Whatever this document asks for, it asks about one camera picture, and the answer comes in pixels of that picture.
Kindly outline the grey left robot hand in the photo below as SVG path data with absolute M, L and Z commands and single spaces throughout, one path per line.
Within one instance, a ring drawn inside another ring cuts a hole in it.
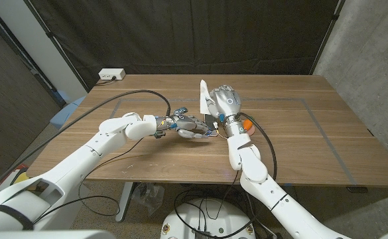
M 194 116 L 172 115 L 169 122 L 169 128 L 174 129 L 183 138 L 202 139 L 212 134 L 212 130 Z

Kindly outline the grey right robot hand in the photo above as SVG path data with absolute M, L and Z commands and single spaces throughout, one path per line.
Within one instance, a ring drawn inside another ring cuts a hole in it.
M 229 85 L 222 85 L 213 89 L 206 96 L 206 104 L 212 116 L 232 116 L 241 111 L 241 98 Z

